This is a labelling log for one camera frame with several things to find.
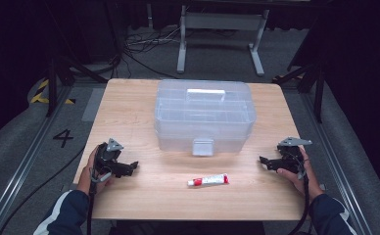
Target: sleeve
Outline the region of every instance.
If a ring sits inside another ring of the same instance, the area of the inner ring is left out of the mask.
[[[347,222],[349,211],[339,201],[326,194],[321,194],[312,201],[309,216],[318,235],[356,235]]]
[[[85,193],[66,192],[47,211],[33,234],[82,234],[80,226],[86,220],[88,209],[89,197]]]

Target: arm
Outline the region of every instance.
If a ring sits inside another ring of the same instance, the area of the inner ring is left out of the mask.
[[[320,189],[318,180],[309,163],[309,156],[303,149],[300,148],[300,150],[304,157],[304,168],[309,177],[309,216],[312,219],[317,234],[356,234],[347,223],[349,212],[339,201],[324,194],[324,191]],[[290,180],[297,190],[304,195],[304,183],[303,180],[298,179],[297,174],[283,168],[279,168],[277,172]]]
[[[88,196],[79,190],[64,193],[34,231],[37,234],[82,234],[80,225],[89,208]]]
[[[347,222],[349,212],[339,201],[326,194],[313,200],[309,216],[318,234],[356,234]]]
[[[34,234],[82,234],[80,226],[89,210],[90,168],[98,148],[90,154],[79,177],[76,190],[64,193],[46,213]],[[111,177],[97,185],[97,193],[111,183]]]

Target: toothpaste tube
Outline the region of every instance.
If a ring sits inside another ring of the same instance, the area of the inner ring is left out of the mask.
[[[203,178],[195,178],[187,182],[188,186],[200,186],[200,185],[214,185],[214,184],[228,184],[229,179],[227,174],[211,175]]]

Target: wooden tabletop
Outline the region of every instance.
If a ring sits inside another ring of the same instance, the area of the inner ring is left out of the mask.
[[[299,137],[281,88],[249,83],[257,121],[240,153],[194,157],[163,152],[154,128],[157,80],[109,81],[73,180],[89,154],[114,138],[124,146],[119,162],[139,167],[116,178],[95,199],[94,218],[183,220],[298,220],[304,199],[286,179],[268,171],[259,155],[280,159],[279,141]],[[197,177],[227,173],[230,183],[188,187]]]

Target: black cable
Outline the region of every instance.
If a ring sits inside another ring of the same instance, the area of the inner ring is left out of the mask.
[[[4,222],[3,226],[0,229],[0,235],[3,234],[4,229],[7,227],[7,224],[13,218],[13,216],[17,213],[17,211],[31,198],[39,189],[41,189],[44,185],[46,185],[50,180],[52,180],[56,175],[60,174],[64,169],[66,169],[84,150],[85,146],[73,157],[71,160],[65,164],[61,169],[59,169],[55,174],[53,174],[50,178],[48,178],[44,183],[40,184],[35,188],[25,199],[13,210],[13,212],[8,216],[7,220]]]
[[[304,193],[306,194],[306,204],[304,205],[303,216],[298,222],[297,226],[289,233],[289,235],[294,235],[303,226],[306,221],[307,214],[309,213],[309,177],[307,174],[304,175]]]
[[[150,67],[148,67],[148,66],[142,64],[141,62],[139,62],[138,60],[136,60],[136,59],[133,58],[132,56],[128,55],[127,53],[125,53],[125,55],[126,55],[127,57],[131,58],[131,59],[132,59],[133,61],[135,61],[136,63],[140,64],[141,66],[147,68],[147,69],[150,70],[150,71],[153,71],[153,72],[155,72],[155,73],[158,73],[158,74],[161,74],[161,75],[164,75],[164,76],[168,76],[168,77],[171,77],[171,78],[179,79],[178,77],[175,77],[175,76],[173,76],[173,75],[166,74],[166,73],[163,73],[163,72],[160,72],[160,71],[157,71],[157,70],[153,70],[153,69],[151,69]]]

